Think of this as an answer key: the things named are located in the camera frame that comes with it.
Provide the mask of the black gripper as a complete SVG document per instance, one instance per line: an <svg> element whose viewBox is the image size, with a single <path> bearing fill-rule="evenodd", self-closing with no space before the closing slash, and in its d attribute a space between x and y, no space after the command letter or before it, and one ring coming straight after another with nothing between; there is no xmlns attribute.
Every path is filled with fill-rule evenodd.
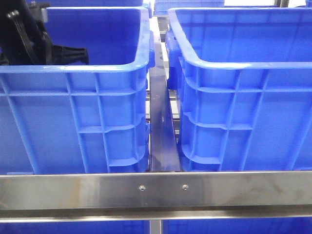
<svg viewBox="0 0 312 234"><path fill-rule="evenodd" d="M0 2L1 65L67 65L89 63L86 48L53 44L44 25L49 2Z"/></svg>

